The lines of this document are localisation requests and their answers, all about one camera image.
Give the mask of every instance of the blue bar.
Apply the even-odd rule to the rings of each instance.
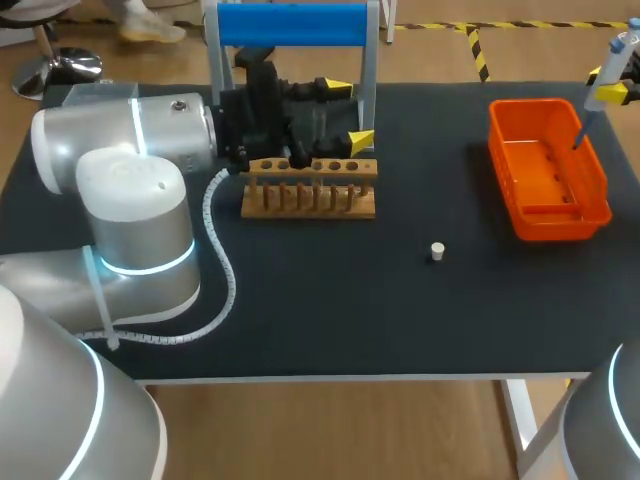
[[[364,47],[367,5],[218,4],[222,46]]]

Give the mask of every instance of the orange basket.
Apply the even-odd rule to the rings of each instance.
[[[489,150],[518,237],[585,240],[611,220],[607,177],[581,123],[561,98],[497,100]]]

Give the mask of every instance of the black table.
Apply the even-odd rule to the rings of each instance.
[[[206,86],[140,86],[143,96]],[[45,106],[58,105],[51,89]],[[589,372],[640,333],[640,187],[605,118],[590,138],[609,179],[612,222],[589,241],[530,245],[511,227],[486,140],[492,100],[563,97],[574,83],[381,85],[375,221],[240,218],[242,183],[214,199],[238,296],[227,320],[191,344],[123,342],[105,357],[136,379],[398,376],[485,378]],[[175,320],[207,323],[226,296],[200,204],[210,176],[188,177],[202,292]],[[446,244],[429,264],[430,244]],[[26,142],[0,203],[0,253],[92,243],[73,197],[49,194]]]

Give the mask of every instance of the chrome chair base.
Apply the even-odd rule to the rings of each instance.
[[[21,65],[13,76],[11,87],[18,95],[42,100],[48,85],[94,83],[102,77],[102,60],[84,48],[54,49],[52,59],[45,56]]]

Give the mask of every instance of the screw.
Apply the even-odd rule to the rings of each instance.
[[[171,108],[173,108],[176,112],[182,112],[187,109],[187,104],[182,100],[176,100],[171,104]]]

